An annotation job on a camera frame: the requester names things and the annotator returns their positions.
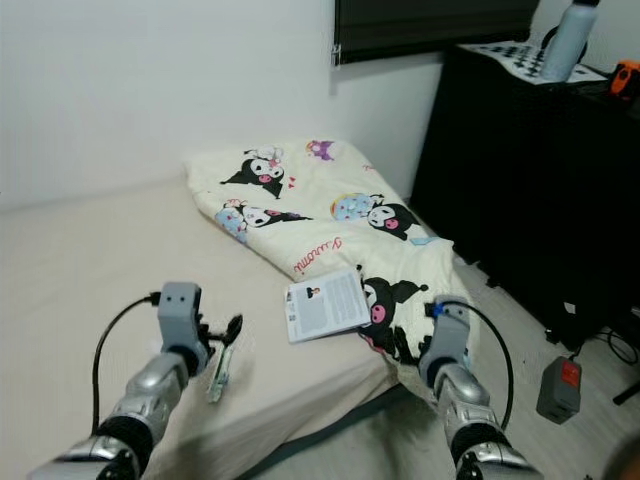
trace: floor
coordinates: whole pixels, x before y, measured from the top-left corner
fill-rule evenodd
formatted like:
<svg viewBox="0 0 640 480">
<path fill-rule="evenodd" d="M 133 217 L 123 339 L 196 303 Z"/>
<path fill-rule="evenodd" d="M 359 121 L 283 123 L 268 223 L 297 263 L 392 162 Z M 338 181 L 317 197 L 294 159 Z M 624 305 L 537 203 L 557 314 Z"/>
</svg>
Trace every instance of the floor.
<svg viewBox="0 0 640 480">
<path fill-rule="evenodd" d="M 474 266 L 457 267 L 471 296 L 501 331 L 515 371 L 515 403 L 507 437 L 547 479 L 599 478 L 616 445 L 638 431 L 640 395 L 615 406 L 611 398 L 640 379 L 640 366 L 620 362 L 603 342 L 589 342 L 583 366 L 581 411 L 555 425 L 535 411 L 543 369 L 566 354 L 546 342 L 543 327 L 504 290 L 485 286 Z M 506 401 L 506 371 L 498 343 L 483 330 L 474 372 L 492 394 L 500 418 Z M 398 403 L 329 440 L 267 470 L 260 480 L 449 479 L 455 470 L 435 414 L 417 399 Z"/>
</svg>

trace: power cord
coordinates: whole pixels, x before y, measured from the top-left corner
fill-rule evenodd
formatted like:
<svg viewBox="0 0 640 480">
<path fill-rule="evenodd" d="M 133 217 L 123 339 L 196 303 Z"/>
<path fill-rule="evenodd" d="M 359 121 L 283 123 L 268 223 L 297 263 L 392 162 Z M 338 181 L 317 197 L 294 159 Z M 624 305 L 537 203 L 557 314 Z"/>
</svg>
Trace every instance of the power cord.
<svg viewBox="0 0 640 480">
<path fill-rule="evenodd" d="M 104 346 L 104 342 L 106 341 L 109 333 L 113 327 L 115 327 L 116 323 L 120 321 L 122 317 L 124 317 L 127 313 L 133 310 L 138 305 L 142 305 L 143 303 L 150 303 L 153 306 L 157 306 L 160 303 L 160 292 L 152 292 L 144 298 L 136 300 L 130 305 L 126 306 L 118 315 L 115 316 L 107 328 L 102 332 L 102 336 L 100 340 L 98 340 L 98 346 L 96 347 L 96 352 L 93 357 L 93 369 L 91 371 L 91 384 L 93 387 L 93 415 L 91 420 L 91 435 L 95 435 L 98 430 L 98 425 L 100 423 L 100 384 L 99 384 L 99 367 L 100 367 L 100 356 L 102 355 L 102 347 Z"/>
<path fill-rule="evenodd" d="M 507 406 L 504 411 L 504 417 L 502 418 L 502 423 L 500 424 L 500 427 L 502 428 L 502 430 L 505 431 L 507 429 L 507 425 L 509 425 L 509 419 L 511 418 L 511 410 L 513 409 L 513 384 L 514 384 L 513 364 L 511 363 L 511 355 L 509 355 L 509 349 L 507 348 L 507 344 L 504 342 L 502 335 L 500 335 L 500 332 L 498 331 L 496 326 L 493 324 L 493 322 L 489 320 L 489 318 L 480 310 L 478 310 L 476 307 L 469 305 L 468 303 L 459 302 L 457 300 L 446 300 L 444 302 L 438 303 L 437 306 L 435 306 L 435 308 L 439 309 L 446 305 L 456 305 L 458 307 L 464 307 L 474 312 L 487 325 L 487 327 L 489 327 L 491 332 L 493 332 L 496 339 L 498 340 L 498 343 L 500 344 L 500 348 L 502 349 L 502 353 L 504 355 L 504 361 L 507 365 Z M 429 308 L 430 306 L 431 305 L 427 305 L 427 311 L 433 311 L 433 309 Z"/>
<path fill-rule="evenodd" d="M 622 348 L 617 346 L 613 341 L 614 338 L 616 340 L 620 340 L 622 343 L 624 343 L 628 347 L 628 349 L 633 352 L 633 356 L 627 355 L 627 352 L 625 352 Z M 638 363 L 638 361 L 640 360 L 639 355 L 638 355 L 638 350 L 633 345 L 631 345 L 628 340 L 626 340 L 624 337 L 618 335 L 613 330 L 609 330 L 608 332 L 604 332 L 604 331 L 598 332 L 593 337 L 588 338 L 587 341 L 588 340 L 599 340 L 601 342 L 606 343 L 607 345 L 609 345 L 609 349 L 613 352 L 613 354 L 616 357 L 618 357 L 618 359 L 622 363 L 625 363 L 626 365 L 629 365 L 629 366 L 636 365 Z M 574 358 L 576 358 L 578 355 L 580 355 L 581 351 L 582 351 L 582 345 L 580 345 L 576 349 L 576 351 L 573 352 L 569 356 L 569 360 L 573 361 Z"/>
</svg>

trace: white bottle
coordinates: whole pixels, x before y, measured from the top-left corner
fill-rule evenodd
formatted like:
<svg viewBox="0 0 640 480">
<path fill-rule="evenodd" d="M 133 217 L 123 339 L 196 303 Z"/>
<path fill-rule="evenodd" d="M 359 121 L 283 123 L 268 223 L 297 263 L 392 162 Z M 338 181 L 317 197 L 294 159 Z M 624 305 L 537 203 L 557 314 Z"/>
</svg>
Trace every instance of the white bottle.
<svg viewBox="0 0 640 480">
<path fill-rule="evenodd" d="M 596 21 L 600 0 L 574 0 L 562 16 L 558 33 L 547 48 L 540 76 L 552 82 L 566 82 Z"/>
</svg>

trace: mattress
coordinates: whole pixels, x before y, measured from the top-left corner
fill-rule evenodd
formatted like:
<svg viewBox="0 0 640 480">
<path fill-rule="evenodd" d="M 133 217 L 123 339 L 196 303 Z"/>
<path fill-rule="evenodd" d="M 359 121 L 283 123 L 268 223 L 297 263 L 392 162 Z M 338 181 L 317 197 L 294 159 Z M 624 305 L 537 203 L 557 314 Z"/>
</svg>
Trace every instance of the mattress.
<svg viewBox="0 0 640 480">
<path fill-rule="evenodd" d="M 397 383 L 357 335 L 290 345 L 290 280 L 201 215 L 183 178 L 4 212 L 0 245 L 0 478 L 23 477 L 89 434 L 100 334 L 167 280 L 202 287 L 213 330 L 240 312 L 244 328 L 222 399 L 205 402 L 212 362 L 184 392 L 146 478 L 234 478 Z M 159 348 L 151 307 L 116 326 L 103 350 L 101 418 Z"/>
</svg>

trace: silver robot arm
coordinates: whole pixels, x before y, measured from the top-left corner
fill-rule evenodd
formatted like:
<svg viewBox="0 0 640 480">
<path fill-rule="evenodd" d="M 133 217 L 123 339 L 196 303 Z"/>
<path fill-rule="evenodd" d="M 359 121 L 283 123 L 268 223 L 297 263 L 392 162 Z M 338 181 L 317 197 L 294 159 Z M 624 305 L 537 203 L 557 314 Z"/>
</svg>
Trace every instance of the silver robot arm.
<svg viewBox="0 0 640 480">
<path fill-rule="evenodd" d="M 436 304 L 455 297 L 437 297 Z M 458 480 L 531 480 L 544 477 L 511 448 L 489 406 L 489 393 L 464 366 L 469 311 L 446 308 L 435 318 L 429 349 L 418 364 L 444 422 Z"/>
<path fill-rule="evenodd" d="M 242 317 L 238 316 L 225 334 L 210 334 L 208 325 L 200 323 L 200 295 L 200 287 L 194 283 L 164 285 L 158 303 L 162 353 L 128 382 L 124 397 L 94 436 L 38 468 L 30 478 L 140 478 L 189 377 L 201 373 L 213 355 L 209 342 L 228 345 L 242 328 Z"/>
</svg>

